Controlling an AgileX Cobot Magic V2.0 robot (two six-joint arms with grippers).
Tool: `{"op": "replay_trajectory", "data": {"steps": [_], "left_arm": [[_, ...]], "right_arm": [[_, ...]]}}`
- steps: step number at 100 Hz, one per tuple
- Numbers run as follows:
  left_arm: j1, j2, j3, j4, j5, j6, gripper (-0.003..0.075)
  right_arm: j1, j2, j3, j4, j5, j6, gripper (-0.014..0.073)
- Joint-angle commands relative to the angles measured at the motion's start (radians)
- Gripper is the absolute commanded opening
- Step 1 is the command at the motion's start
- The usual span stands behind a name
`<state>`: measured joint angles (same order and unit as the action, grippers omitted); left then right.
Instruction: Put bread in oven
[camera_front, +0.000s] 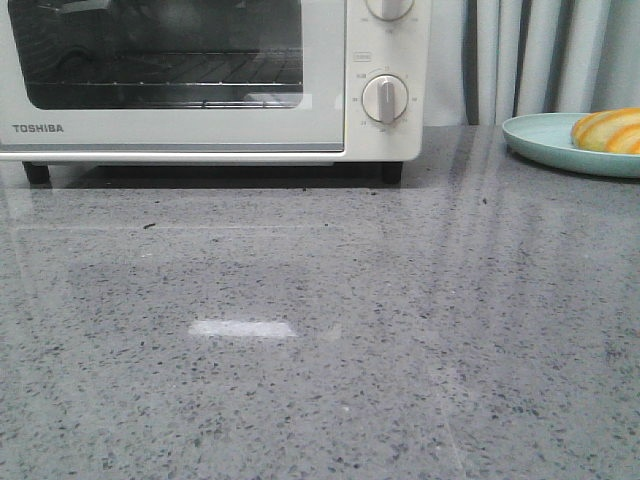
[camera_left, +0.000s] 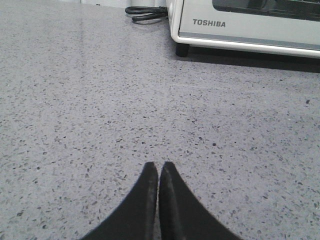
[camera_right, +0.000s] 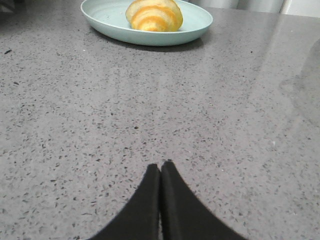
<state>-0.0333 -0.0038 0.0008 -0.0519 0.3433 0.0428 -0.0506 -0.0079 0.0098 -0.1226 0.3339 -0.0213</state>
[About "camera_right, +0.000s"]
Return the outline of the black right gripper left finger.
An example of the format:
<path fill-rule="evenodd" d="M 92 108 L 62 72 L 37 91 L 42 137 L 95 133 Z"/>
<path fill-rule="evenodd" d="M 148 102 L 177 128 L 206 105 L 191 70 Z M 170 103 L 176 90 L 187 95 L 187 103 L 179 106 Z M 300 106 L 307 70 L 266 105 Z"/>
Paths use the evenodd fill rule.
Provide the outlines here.
<path fill-rule="evenodd" d="M 157 240 L 159 238 L 160 170 L 147 166 L 140 185 L 123 209 L 92 240 Z"/>

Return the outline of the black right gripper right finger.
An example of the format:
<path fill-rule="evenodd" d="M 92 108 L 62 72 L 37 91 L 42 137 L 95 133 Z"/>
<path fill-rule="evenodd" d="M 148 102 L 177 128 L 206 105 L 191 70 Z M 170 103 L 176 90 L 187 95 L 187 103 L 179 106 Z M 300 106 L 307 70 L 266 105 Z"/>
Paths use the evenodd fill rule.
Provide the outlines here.
<path fill-rule="evenodd" d="M 165 240 L 243 240 L 194 195 L 172 161 L 161 167 L 161 221 Z"/>

